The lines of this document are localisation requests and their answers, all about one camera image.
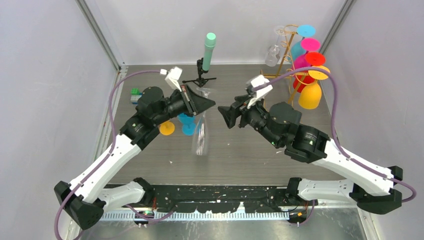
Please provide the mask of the blue wine glass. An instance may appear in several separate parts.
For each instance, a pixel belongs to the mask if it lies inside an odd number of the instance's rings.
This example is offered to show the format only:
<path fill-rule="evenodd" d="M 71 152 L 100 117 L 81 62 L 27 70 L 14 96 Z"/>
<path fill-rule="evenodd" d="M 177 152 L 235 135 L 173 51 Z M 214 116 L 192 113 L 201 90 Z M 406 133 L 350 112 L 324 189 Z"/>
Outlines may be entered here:
<path fill-rule="evenodd" d="M 195 117 L 181 113 L 177 116 L 177 119 L 182 124 L 182 133 L 186 136 L 192 136 L 196 128 Z"/>

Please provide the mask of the clear wine glass front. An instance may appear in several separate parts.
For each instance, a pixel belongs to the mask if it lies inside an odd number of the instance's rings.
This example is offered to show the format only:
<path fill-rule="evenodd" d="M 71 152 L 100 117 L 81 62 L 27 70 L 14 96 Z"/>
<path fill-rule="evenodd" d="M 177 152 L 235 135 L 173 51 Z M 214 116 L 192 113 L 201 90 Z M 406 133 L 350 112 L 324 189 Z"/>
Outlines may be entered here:
<path fill-rule="evenodd" d="M 207 156 L 209 152 L 210 134 L 207 125 L 207 111 L 199 115 L 192 138 L 192 152 L 196 156 Z"/>

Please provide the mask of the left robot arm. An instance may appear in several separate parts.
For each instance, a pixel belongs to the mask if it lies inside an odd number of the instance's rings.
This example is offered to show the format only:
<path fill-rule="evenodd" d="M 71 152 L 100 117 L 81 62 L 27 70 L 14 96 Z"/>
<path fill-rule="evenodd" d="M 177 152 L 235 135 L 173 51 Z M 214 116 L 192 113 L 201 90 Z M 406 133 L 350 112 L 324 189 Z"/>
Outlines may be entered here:
<path fill-rule="evenodd" d="M 119 187 L 105 186 L 159 135 L 162 123 L 180 114 L 194 117 L 215 104 L 186 84 L 169 97 L 165 97 L 157 86 L 146 88 L 137 101 L 136 113 L 125 122 L 108 149 L 70 183 L 60 181 L 56 184 L 54 192 L 63 210 L 82 230 L 88 230 L 105 212 L 129 204 L 148 207 L 155 191 L 141 177 Z"/>

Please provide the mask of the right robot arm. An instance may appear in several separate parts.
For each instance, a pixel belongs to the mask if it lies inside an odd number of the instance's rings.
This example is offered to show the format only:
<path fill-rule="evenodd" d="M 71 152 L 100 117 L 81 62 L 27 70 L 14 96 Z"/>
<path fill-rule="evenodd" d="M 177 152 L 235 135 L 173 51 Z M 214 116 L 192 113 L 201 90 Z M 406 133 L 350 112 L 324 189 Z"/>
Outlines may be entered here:
<path fill-rule="evenodd" d="M 331 200 L 356 204 L 364 211 L 384 215 L 402 205 L 402 193 L 394 189 L 403 177 L 398 166 L 381 167 L 338 149 L 334 139 L 319 129 L 302 124 L 302 114 L 286 102 L 264 108 L 262 100 L 248 106 L 250 96 L 236 96 L 218 111 L 228 126 L 251 126 L 291 159 L 331 170 L 341 180 L 310 180 L 291 177 L 285 198 L 291 205 L 302 201 Z"/>

